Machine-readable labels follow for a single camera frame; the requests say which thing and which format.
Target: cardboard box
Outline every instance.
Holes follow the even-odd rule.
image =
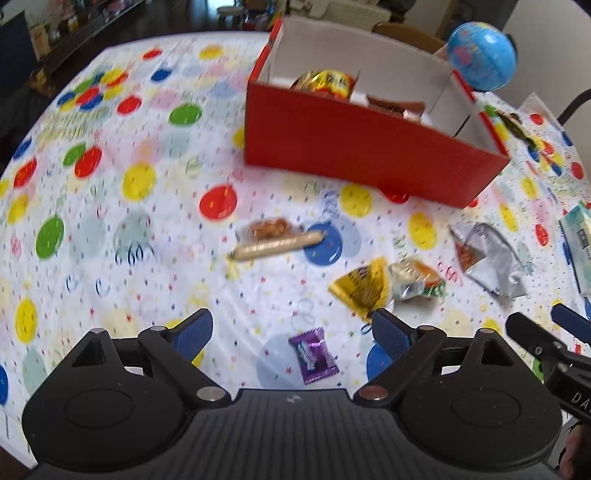
[[[315,69],[359,72],[351,101],[289,88]],[[369,109],[366,94],[425,102],[432,127]],[[380,35],[285,17],[248,80],[245,162],[465,207],[509,157],[447,62]]]

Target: tablecloth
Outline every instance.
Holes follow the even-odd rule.
[[[558,301],[585,313],[557,219],[591,201],[591,186],[566,134],[518,111],[547,154],[540,157],[488,109],[512,161],[463,210],[245,167],[245,85],[266,41],[255,33],[195,34],[107,49],[17,149],[0,181],[7,415],[20,420],[30,395],[89,329],[135,336],[201,307],[212,312],[214,330],[193,363],[232,395],[305,388],[287,340],[320,326],[340,372],[306,388],[352,394],[387,359],[327,288],[381,255],[389,262],[416,255],[447,280],[443,301],[394,307],[411,325],[472,336],[480,327],[503,332],[507,315],[522,311],[580,348],[550,319]],[[513,111],[491,93],[480,101]],[[228,259],[238,229],[275,216],[305,228],[322,224],[330,242],[253,262]],[[474,221],[496,226],[514,246],[528,296],[499,301],[462,274],[448,226]]]

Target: purple candy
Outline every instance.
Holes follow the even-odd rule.
[[[297,352],[306,385],[339,373],[335,359],[326,348],[322,327],[291,337],[289,342]]]

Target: blue globe ball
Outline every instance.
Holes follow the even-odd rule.
[[[517,55],[505,34],[482,22],[457,27],[447,42],[447,58],[474,89],[504,87],[515,75]]]

